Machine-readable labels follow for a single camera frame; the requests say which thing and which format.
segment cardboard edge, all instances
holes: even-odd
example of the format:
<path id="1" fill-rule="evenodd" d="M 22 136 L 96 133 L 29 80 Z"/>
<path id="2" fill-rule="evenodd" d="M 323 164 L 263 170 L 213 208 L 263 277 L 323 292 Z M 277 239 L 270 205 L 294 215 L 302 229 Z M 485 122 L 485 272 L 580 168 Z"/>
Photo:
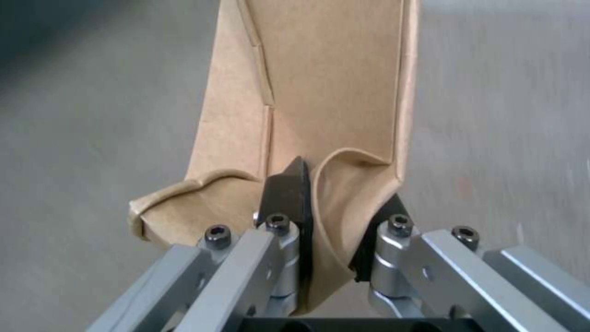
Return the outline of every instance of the cardboard edge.
<path id="1" fill-rule="evenodd" d="M 142 240 L 149 241 L 151 237 L 146 234 L 146 225 L 142 219 L 142 214 L 158 204 L 174 198 L 179 195 L 201 190 L 209 184 L 220 178 L 236 177 L 245 180 L 260 182 L 260 179 L 251 174 L 232 169 L 216 170 L 203 174 L 195 179 L 187 179 L 176 184 L 170 185 L 154 193 L 140 197 L 129 202 L 129 214 L 127 215 L 127 224 L 131 232 Z"/>
<path id="2" fill-rule="evenodd" d="M 418 29 L 420 1 L 405 0 L 402 16 L 401 61 L 398 72 L 398 99 L 396 101 L 396 127 L 394 163 L 396 176 L 403 182 L 408 159 L 409 140 L 414 111 L 416 64 L 418 61 Z"/>

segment folded cardboard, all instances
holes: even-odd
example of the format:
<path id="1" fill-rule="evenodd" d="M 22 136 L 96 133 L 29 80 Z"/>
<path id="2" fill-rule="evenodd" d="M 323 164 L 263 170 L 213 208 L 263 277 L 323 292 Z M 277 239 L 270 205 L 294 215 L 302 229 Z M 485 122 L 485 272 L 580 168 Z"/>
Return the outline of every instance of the folded cardboard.
<path id="1" fill-rule="evenodd" d="M 366 225 L 399 189 L 411 129 L 417 0 L 221 0 L 186 180 L 130 204 L 135 235 L 194 245 L 252 227 L 264 179 L 311 169 L 307 309 L 353 277 Z"/>

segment concrete floor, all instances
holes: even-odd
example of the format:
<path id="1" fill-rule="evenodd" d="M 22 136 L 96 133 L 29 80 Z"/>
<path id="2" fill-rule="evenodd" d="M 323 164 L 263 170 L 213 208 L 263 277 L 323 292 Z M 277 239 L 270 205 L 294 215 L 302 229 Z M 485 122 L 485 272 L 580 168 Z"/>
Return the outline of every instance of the concrete floor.
<path id="1" fill-rule="evenodd" d="M 180 180 L 217 5 L 98 10 L 0 77 L 0 326 L 81 330 L 160 253 L 127 202 Z M 590 282 L 590 6 L 425 0 L 402 198 Z M 366 315 L 348 285 L 322 308 Z"/>

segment hex socket screw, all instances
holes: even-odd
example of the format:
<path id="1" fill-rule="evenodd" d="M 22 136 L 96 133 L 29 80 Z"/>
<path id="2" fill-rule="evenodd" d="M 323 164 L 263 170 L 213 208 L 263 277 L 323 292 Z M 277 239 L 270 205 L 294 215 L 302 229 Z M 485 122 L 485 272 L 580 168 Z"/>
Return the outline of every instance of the hex socket screw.
<path id="1" fill-rule="evenodd" d="M 392 214 L 387 219 L 387 229 L 397 237 L 408 237 L 412 235 L 414 222 L 405 214 Z"/>
<path id="2" fill-rule="evenodd" d="M 264 220 L 266 230 L 277 236 L 283 236 L 289 232 L 289 217 L 284 213 L 269 214 Z"/>
<path id="3" fill-rule="evenodd" d="M 205 231 L 205 244 L 207 248 L 222 250 L 231 244 L 231 231 L 223 224 L 213 225 Z"/>
<path id="4" fill-rule="evenodd" d="M 477 250 L 479 245 L 479 233 L 469 226 L 456 226 L 451 231 L 451 234 L 463 243 L 471 251 Z"/>

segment brown cardboard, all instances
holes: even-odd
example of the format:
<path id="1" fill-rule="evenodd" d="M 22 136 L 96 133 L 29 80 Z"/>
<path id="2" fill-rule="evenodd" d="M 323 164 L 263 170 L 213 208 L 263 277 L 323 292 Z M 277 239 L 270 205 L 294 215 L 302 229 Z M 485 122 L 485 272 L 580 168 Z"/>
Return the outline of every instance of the brown cardboard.
<path id="1" fill-rule="evenodd" d="M 166 247 L 252 225 L 264 178 L 312 170 L 308 309 L 353 275 L 373 214 L 399 188 L 411 127 L 417 0 L 221 0 L 186 181 L 131 202 L 133 233 Z"/>

